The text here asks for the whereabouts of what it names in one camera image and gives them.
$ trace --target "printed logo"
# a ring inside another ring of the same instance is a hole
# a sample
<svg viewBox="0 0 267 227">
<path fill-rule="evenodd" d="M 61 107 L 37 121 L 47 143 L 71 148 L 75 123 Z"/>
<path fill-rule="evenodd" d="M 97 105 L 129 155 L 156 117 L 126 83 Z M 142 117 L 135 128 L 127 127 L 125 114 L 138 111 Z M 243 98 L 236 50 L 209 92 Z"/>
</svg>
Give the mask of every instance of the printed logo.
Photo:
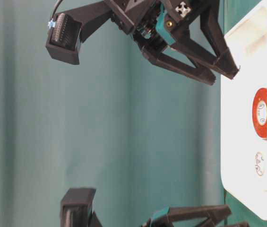
<svg viewBox="0 0 267 227">
<path fill-rule="evenodd" d="M 267 122 L 267 105 L 264 101 L 260 101 L 256 109 L 257 121 L 260 125 L 264 125 Z"/>
<path fill-rule="evenodd" d="M 259 176 L 265 174 L 265 159 L 260 152 L 255 156 L 255 170 Z"/>
</svg>

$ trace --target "red circle label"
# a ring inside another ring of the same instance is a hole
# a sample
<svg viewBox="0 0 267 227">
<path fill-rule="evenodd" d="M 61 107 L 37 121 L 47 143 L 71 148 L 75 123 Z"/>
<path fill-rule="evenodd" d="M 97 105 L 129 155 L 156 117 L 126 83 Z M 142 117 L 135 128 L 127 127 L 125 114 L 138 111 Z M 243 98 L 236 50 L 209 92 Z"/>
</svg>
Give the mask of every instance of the red circle label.
<svg viewBox="0 0 267 227">
<path fill-rule="evenodd" d="M 254 97 L 252 106 L 252 119 L 256 133 L 267 139 L 267 89 L 259 89 Z"/>
</svg>

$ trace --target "cable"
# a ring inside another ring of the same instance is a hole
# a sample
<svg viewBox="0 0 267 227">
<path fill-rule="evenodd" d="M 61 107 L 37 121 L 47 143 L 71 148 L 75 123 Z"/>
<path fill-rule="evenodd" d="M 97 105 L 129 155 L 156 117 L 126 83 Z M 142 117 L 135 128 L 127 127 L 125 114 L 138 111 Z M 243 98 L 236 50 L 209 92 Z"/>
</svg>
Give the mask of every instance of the cable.
<svg viewBox="0 0 267 227">
<path fill-rule="evenodd" d="M 56 4 L 54 5 L 52 14 L 51 14 L 51 16 L 50 16 L 50 20 L 53 19 L 53 15 L 56 13 L 56 11 L 57 11 L 59 5 L 60 5 L 62 2 L 63 2 L 63 0 L 58 0 L 58 1 L 56 2 Z"/>
</svg>

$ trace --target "teal clip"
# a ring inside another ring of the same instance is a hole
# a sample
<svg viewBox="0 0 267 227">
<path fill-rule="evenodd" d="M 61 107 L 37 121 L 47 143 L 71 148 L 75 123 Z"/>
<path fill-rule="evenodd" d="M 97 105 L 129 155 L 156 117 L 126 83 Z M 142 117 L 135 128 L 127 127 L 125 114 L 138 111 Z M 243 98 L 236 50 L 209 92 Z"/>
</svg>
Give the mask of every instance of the teal clip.
<svg viewBox="0 0 267 227">
<path fill-rule="evenodd" d="M 167 215 L 168 212 L 169 212 L 169 208 L 170 207 L 166 207 L 166 208 L 164 208 L 162 210 L 159 210 L 159 211 L 155 212 L 151 217 L 150 227 L 152 227 L 152 223 L 155 222 L 157 219 Z"/>
<path fill-rule="evenodd" d="M 175 40 L 164 27 L 164 18 L 166 14 L 167 14 L 167 11 L 164 10 L 164 5 L 161 3 L 161 13 L 159 17 L 157 18 L 157 24 L 156 24 L 155 29 L 157 33 L 165 40 L 165 42 L 168 43 L 168 45 L 172 45 L 173 43 L 175 43 Z"/>
</svg>

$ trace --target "white plastic tray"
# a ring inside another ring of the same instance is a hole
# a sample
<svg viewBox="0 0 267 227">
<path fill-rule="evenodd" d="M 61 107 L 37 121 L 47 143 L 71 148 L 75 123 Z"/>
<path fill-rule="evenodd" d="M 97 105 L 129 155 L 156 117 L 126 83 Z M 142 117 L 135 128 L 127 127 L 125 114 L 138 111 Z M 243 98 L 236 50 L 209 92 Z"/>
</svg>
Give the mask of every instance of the white plastic tray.
<svg viewBox="0 0 267 227">
<path fill-rule="evenodd" d="M 225 36 L 241 70 L 221 81 L 221 174 L 224 188 L 267 220 L 267 139 L 256 133 L 252 104 L 267 89 L 267 0 Z M 260 174 L 257 159 L 260 159 Z"/>
</svg>

